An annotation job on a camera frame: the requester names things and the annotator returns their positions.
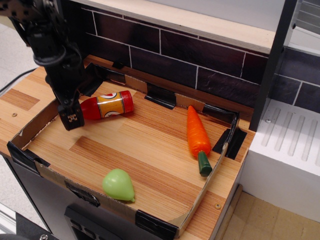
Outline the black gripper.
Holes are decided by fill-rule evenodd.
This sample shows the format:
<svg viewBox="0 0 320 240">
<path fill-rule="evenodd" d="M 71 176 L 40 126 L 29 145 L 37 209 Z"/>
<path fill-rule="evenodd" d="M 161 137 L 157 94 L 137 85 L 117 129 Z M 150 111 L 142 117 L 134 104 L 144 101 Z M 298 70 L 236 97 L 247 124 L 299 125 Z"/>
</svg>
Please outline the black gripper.
<svg viewBox="0 0 320 240">
<path fill-rule="evenodd" d="M 47 73 L 46 82 L 61 104 L 57 108 L 61 122 L 70 131 L 85 125 L 81 105 L 77 101 L 77 91 L 85 81 L 85 68 L 76 43 L 72 42 L 64 49 L 65 55 L 60 61 L 44 68 Z"/>
</svg>

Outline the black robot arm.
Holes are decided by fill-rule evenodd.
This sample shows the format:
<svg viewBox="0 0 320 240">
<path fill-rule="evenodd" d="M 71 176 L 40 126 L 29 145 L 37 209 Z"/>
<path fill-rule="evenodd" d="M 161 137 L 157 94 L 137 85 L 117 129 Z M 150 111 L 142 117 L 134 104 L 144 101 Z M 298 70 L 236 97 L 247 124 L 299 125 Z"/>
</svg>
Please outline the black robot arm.
<svg viewBox="0 0 320 240">
<path fill-rule="evenodd" d="M 33 60 L 45 69 L 45 81 L 59 102 L 58 114 L 66 130 L 84 126 L 79 103 L 85 84 L 83 58 L 69 40 L 69 28 L 52 0 L 2 0 L 1 16 L 8 17 L 32 49 Z"/>
</svg>

